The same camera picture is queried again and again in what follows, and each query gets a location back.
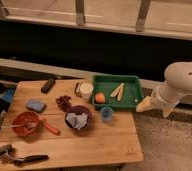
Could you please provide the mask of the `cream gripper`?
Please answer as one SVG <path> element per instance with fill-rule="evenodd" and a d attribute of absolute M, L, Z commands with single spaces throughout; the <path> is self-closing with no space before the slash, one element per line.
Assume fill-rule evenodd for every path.
<path fill-rule="evenodd" d="M 137 112 L 144 112 L 152 109 L 158 109 L 160 107 L 159 101 L 152 96 L 146 96 L 137 106 Z"/>

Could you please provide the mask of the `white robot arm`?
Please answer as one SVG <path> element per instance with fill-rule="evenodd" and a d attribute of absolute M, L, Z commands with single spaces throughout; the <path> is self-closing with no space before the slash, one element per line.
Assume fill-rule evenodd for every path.
<path fill-rule="evenodd" d="M 192 62 L 170 64 L 164 77 L 165 81 L 136 106 L 137 112 L 159 109 L 168 117 L 183 97 L 192 95 Z"/>

